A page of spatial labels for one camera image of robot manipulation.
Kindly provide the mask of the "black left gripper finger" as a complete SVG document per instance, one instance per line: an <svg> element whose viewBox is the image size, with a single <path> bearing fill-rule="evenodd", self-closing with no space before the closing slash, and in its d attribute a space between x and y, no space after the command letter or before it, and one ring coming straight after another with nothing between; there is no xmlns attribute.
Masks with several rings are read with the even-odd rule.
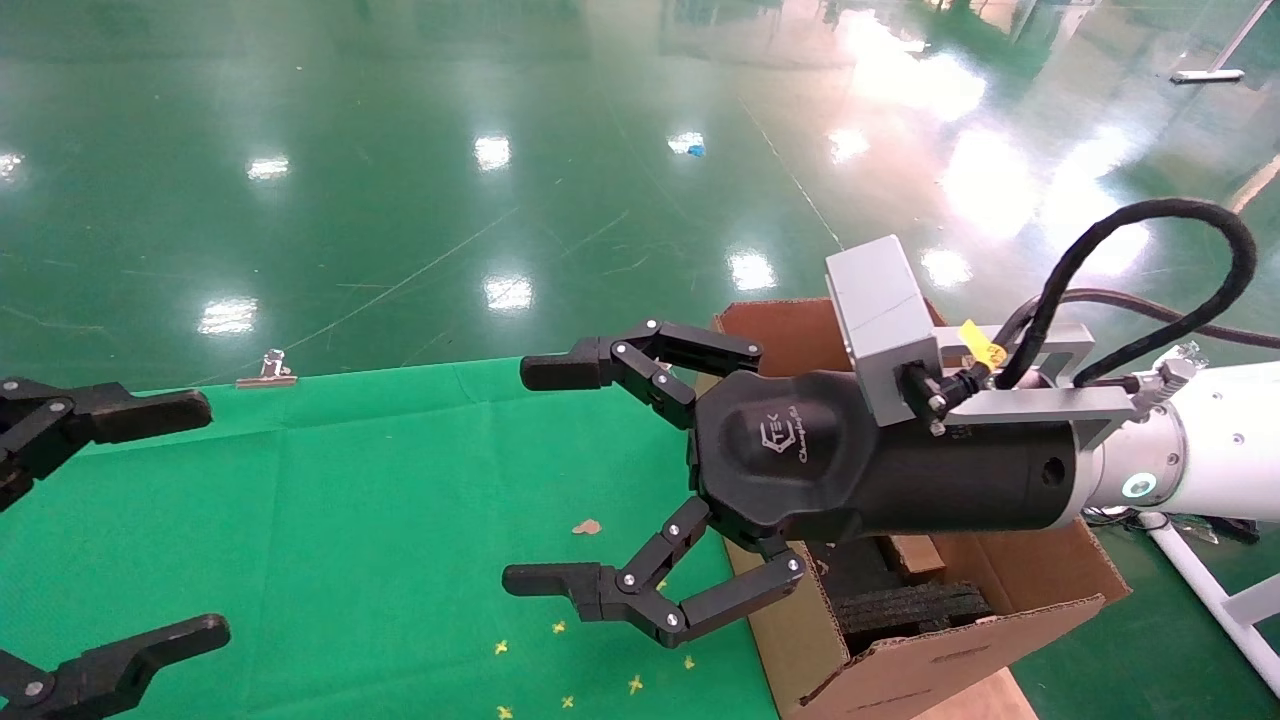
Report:
<svg viewBox="0 0 1280 720"><path fill-rule="evenodd" d="M88 445L119 445L212 423L205 393L134 396L111 382L61 388L8 377L1 387L1 510Z"/></svg>
<svg viewBox="0 0 1280 720"><path fill-rule="evenodd" d="M230 625L205 614L87 650L54 670L1 652L3 719L106 719L136 708L164 667L220 650Z"/></svg>

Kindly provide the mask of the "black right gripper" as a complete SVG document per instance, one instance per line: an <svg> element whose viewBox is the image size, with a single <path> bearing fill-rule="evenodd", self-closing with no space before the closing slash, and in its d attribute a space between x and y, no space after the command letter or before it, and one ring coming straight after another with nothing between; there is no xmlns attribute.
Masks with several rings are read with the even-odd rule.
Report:
<svg viewBox="0 0 1280 720"><path fill-rule="evenodd" d="M805 560L786 541L1043 530L1091 497L1091 456L1065 420L881 425L852 372L755 373L762 346L649 319L521 359L535 392L618 386L690 437L686 500L623 568L509 565L512 596L563 596L585 623L627 623L672 650L791 594ZM695 393L673 368L719 377ZM709 524L763 564L680 602L659 584Z"/></svg>

